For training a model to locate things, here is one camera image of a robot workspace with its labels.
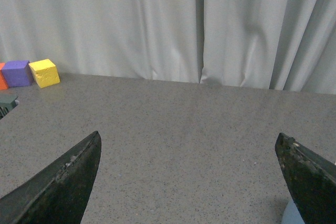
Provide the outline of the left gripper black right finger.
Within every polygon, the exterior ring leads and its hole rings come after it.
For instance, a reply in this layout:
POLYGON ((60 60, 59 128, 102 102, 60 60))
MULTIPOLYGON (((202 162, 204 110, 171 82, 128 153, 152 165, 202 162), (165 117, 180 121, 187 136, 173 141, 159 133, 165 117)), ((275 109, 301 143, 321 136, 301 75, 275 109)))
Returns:
POLYGON ((335 164, 280 133, 275 152, 303 223, 335 223, 335 164))

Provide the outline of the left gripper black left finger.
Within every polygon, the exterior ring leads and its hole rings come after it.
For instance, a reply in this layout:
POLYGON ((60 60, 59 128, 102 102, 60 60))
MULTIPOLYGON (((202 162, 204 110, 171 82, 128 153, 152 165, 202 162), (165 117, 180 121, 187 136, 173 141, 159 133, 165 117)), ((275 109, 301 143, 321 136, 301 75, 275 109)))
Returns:
POLYGON ((81 223, 101 157, 92 132, 1 198, 1 223, 81 223))

